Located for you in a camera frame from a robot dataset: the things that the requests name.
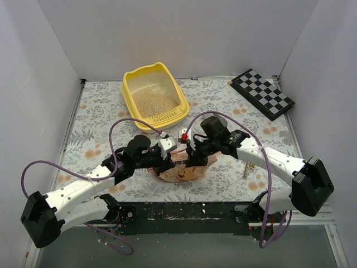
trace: black and white checkered board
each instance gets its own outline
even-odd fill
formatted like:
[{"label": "black and white checkered board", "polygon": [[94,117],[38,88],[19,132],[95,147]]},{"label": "black and white checkered board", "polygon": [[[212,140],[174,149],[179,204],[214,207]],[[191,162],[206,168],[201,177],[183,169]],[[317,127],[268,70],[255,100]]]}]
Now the black and white checkered board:
[{"label": "black and white checkered board", "polygon": [[231,86],[271,121],[289,110],[295,102],[252,69],[232,80]]}]

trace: small white object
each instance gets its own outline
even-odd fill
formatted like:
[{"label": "small white object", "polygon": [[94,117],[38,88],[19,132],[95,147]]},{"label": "small white object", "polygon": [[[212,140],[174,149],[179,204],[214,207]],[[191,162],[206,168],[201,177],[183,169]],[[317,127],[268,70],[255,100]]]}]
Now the small white object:
[{"label": "small white object", "polygon": [[[195,149],[195,142],[193,139],[193,135],[192,135],[192,130],[189,130],[187,133],[187,128],[183,128],[181,130],[178,131],[178,142],[179,143],[188,143],[190,144],[191,148],[194,150]],[[187,140],[184,141],[182,139],[182,134],[187,134]]]},{"label": "small white object", "polygon": [[162,137],[162,138],[165,138],[166,135],[167,135],[167,133],[165,131],[162,131],[159,136]]},{"label": "small white object", "polygon": [[88,178],[88,181],[91,183],[91,185],[92,185],[92,187],[93,187],[93,196],[92,196],[92,200],[93,200],[93,199],[94,199],[94,196],[95,196],[95,194],[96,194],[94,181],[92,181],[91,176],[88,176],[88,175],[87,175],[86,177]]},{"label": "small white object", "polygon": [[158,140],[158,146],[161,149],[161,156],[163,159],[166,158],[167,153],[177,149],[176,142],[173,140],[172,137],[161,138],[160,140]]}]

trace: yellow litter box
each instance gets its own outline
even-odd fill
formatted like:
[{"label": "yellow litter box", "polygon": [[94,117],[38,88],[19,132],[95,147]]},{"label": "yellow litter box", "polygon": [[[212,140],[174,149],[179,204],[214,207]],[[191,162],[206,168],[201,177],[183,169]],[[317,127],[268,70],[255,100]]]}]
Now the yellow litter box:
[{"label": "yellow litter box", "polygon": [[[133,99],[134,93],[136,93],[136,96],[138,96],[137,94],[141,94],[138,93],[138,90],[160,90],[161,96],[163,94],[166,95],[172,100],[173,104],[171,105],[175,106],[177,104],[177,106],[150,117],[142,117],[139,110],[143,111],[143,107],[138,108]],[[164,130],[181,122],[190,111],[186,97],[163,63],[155,63],[125,73],[122,92],[131,116],[143,120],[159,130]],[[153,132],[150,128],[139,122],[135,122],[135,124],[144,132]]]}]

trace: pink bag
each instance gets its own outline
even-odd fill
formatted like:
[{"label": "pink bag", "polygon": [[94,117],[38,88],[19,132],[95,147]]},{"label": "pink bag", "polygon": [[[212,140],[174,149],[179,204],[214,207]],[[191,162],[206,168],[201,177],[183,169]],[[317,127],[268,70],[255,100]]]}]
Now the pink bag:
[{"label": "pink bag", "polygon": [[[214,162],[217,161],[217,157],[221,155],[220,152],[210,155],[208,157],[208,163],[206,166],[192,166],[192,167],[185,167],[187,161],[187,153],[186,149],[180,151],[173,151],[171,152],[171,159],[175,163],[175,167],[165,172],[161,173],[159,177],[168,183],[179,183],[182,181],[190,181],[195,180],[202,176],[205,171],[212,165]],[[153,169],[148,169],[148,171],[155,175]]]}]

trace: cartoon face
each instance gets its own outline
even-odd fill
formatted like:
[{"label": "cartoon face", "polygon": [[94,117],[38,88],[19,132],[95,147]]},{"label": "cartoon face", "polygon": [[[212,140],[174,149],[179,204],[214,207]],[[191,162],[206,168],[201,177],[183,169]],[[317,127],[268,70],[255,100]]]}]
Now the cartoon face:
[{"label": "cartoon face", "polygon": [[196,170],[196,167],[186,167],[184,169],[181,169],[177,172],[177,176],[181,178],[182,180],[192,180],[197,177],[197,175],[194,174]]}]

